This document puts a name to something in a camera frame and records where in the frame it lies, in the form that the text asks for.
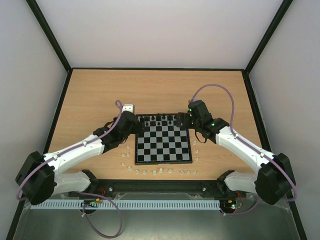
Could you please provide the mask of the black and white chessboard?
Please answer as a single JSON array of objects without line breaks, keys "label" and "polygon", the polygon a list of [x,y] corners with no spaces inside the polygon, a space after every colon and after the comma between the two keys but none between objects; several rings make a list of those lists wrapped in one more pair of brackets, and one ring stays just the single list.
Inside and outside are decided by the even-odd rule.
[{"label": "black and white chessboard", "polygon": [[135,157],[134,164],[139,165],[159,165],[159,164],[191,164],[193,162],[190,145],[189,131],[177,127],[177,115],[173,113],[163,113],[166,119],[157,120],[158,114],[139,114],[139,117],[148,116],[148,126],[145,131],[135,136]]}]

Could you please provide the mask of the clear plastic sheet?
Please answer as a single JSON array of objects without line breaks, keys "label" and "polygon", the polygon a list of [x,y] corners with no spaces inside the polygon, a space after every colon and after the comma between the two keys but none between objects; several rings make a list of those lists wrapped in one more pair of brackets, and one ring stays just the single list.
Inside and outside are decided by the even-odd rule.
[{"label": "clear plastic sheet", "polygon": [[244,200],[242,215],[217,210],[95,210],[22,211],[15,240],[98,240],[101,234],[117,240],[297,240],[292,212],[285,203],[255,205]]}]

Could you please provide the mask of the black aluminium rail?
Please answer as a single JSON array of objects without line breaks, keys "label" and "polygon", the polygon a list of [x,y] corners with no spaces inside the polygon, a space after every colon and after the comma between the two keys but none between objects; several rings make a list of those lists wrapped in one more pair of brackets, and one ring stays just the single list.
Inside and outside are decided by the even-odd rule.
[{"label": "black aluminium rail", "polygon": [[40,204],[60,193],[98,194],[112,197],[115,193],[186,193],[205,198],[234,199],[238,193],[257,194],[268,204],[275,204],[291,190],[286,181],[277,182],[254,174],[226,172],[216,180],[114,180],[97,179],[90,171],[29,179],[21,186],[32,205]]}]

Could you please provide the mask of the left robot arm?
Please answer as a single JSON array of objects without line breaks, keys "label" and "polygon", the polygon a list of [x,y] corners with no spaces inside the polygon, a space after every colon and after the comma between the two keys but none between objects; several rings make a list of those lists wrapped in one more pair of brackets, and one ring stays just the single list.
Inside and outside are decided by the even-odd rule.
[{"label": "left robot arm", "polygon": [[45,154],[30,153],[15,178],[18,184],[16,199],[38,205],[52,195],[86,191],[92,183],[91,177],[84,171],[65,173],[66,170],[117,148],[129,135],[138,135],[144,130],[144,121],[125,110],[71,146]]}]

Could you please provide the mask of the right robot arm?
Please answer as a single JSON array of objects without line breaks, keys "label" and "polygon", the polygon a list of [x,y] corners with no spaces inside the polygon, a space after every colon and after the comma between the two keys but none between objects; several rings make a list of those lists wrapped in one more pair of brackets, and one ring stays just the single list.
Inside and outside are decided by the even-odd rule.
[{"label": "right robot arm", "polygon": [[218,191],[229,196],[235,191],[257,194],[264,202],[274,205],[289,192],[296,190],[289,158],[258,147],[236,132],[222,118],[213,118],[202,100],[190,102],[188,112],[176,115],[176,125],[193,129],[205,141],[226,148],[254,172],[227,171],[218,178]]}]

